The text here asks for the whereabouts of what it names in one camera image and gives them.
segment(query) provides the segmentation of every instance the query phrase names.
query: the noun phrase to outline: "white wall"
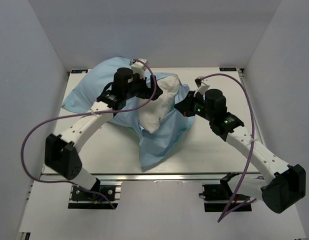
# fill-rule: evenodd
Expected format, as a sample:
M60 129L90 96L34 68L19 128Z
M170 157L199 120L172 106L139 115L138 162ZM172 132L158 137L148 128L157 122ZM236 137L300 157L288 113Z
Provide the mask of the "white wall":
M280 0L29 0L67 70L122 56L153 67L246 66Z
M0 0L0 240L15 239L31 184L20 162L23 138L58 114L66 80L28 1ZM26 148L26 163L36 176L52 130L52 124L40 129Z
M297 204L309 239L309 0L284 0L245 70L267 147L307 174Z

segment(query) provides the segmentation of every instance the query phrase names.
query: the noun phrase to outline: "light blue pillowcase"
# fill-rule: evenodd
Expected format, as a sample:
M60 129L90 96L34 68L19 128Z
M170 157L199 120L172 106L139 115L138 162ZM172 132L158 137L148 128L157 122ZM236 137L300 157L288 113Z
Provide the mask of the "light blue pillowcase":
M87 112L97 97L101 94L106 84L113 82L114 74L118 68L131 68L130 59L114 57L103 61L90 70L80 83L71 91L64 100L62 108L74 113ZM173 73L155 72L157 81L172 75ZM150 73L146 72L147 81L150 81ZM174 103L182 101L189 92L187 84L179 86L179 92L175 96ZM138 106L138 99L133 97L126 101L124 109L132 109ZM179 141L182 133L189 129L194 117L183 117L176 109L169 112L161 120L160 127L154 133L141 129L138 123L138 112L120 112L111 123L133 128L140 138L140 163L142 168L150 167L163 159Z

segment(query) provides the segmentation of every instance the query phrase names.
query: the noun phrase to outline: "purple cable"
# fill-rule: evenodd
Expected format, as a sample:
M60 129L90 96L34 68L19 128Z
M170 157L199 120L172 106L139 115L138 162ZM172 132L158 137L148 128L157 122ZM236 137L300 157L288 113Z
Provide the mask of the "purple cable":
M215 73L215 74L211 74L211 75L208 75L208 76L204 76L204 77L201 77L200 80L204 80L204 79L207 79L207 78L211 78L211 77L214 77L214 76L224 76L224 77L227 77L227 78L230 78L232 80L234 80L237 84L239 84L239 86L242 88L243 92L244 92L244 95L245 95L245 98L248 102L248 106L249 106L249 110L250 110L250 118L251 118L251 125L252 125L252 133L251 133L251 138L254 139L255 138L255 122L254 122L254 112L253 112L253 108L251 106L251 102L250 102L250 99L249 99L249 96L248 96L248 93L245 89L245 87L241 84L241 82L239 82L237 79L235 79L233 76L230 76L228 74L224 74L224 73ZM250 147L250 151L249 151L249 155L248 155L248 158L247 158L247 161L246 161L246 164L245 164L245 167L244 167L244 170L242 172L242 175L240 177L240 180L237 184L237 186L235 187L233 193L232 193L232 196L230 197L228 203L226 204L225 208L223 209L219 219L218 219L218 223L220 223L220 221L225 217L227 216L229 213L233 212L234 210L242 207L243 205L245 205L247 203L247 201L250 199L250 198L247 198L244 202L242 202L241 204L239 204L238 206L230 209L229 209L229 206L231 205L231 203L233 202L233 200L235 199L236 195L237 195L237 192L241 186L241 183L243 182L244 178L245 178L245 175L248 171L248 167L249 167L249 164L250 164L250 161L251 161L251 157L252 157L252 154L253 154L253 151L254 151L254 145L255 145L255 142L252 141L251 143L251 147Z
M253 204L255 201L257 201L256 198L254 200L250 201L250 202L247 202L246 205Z
M85 112L85 113L78 113L78 114L72 114L72 115L66 115L66 116L57 116L57 117L53 117L53 118L50 118L48 120L45 120L41 123L39 123L37 126L35 126L33 129L31 129L28 134L25 136L23 142L22 142L22 145L21 145L21 151L20 151L20 156L21 156L21 164L22 164L22 167L23 167L23 170L24 172L27 174L27 176L29 178L31 178L32 180L34 181L37 181L39 183L45 183L45 184L56 184L56 183L68 183L68 184L75 184L74 182L72 181L69 181L69 180L55 180L55 181L47 181L47 180L41 180L39 178L36 178L34 177L33 175L31 175L31 173L28 171L27 167L26 167L26 164L25 164L25 146L26 146L26 143L27 143L27 140L29 139L30 135L36 130L38 129L39 127L41 127L42 125L44 124L47 124L47 123L50 123L52 121L56 121L56 120L59 120L59 119L68 119L68 118L73 118L73 117L81 117L81 116L90 116L90 115L95 115L95 114L111 114L111 113L114 113L114 114L117 114L117 113L126 113L126 112L132 112L132 111L135 111L137 109L140 109L142 108L143 106L145 106L146 104L148 104L155 96L156 94L156 90L157 90L157 80L156 80L156 77L154 75L154 73L152 72L152 70L150 69L150 67L143 61L139 60L139 59L133 59L134 61L136 62L139 62L141 64L143 64L148 70L149 72L151 73L151 76L153 78L153 93L152 95L150 96L150 98L143 104L141 104L140 106L137 106L137 107L134 107L132 109L125 109L125 110L105 110L105 111L95 111L95 112ZM100 192L96 192L96 191L90 191L88 189L85 189L83 187L80 187L81 190L83 190L84 192L87 192L87 193L90 193L90 194L97 194L101 197L103 197L109 204L110 206L113 208L113 209L116 209L114 207L114 205L109 201L109 199L103 195L102 193Z

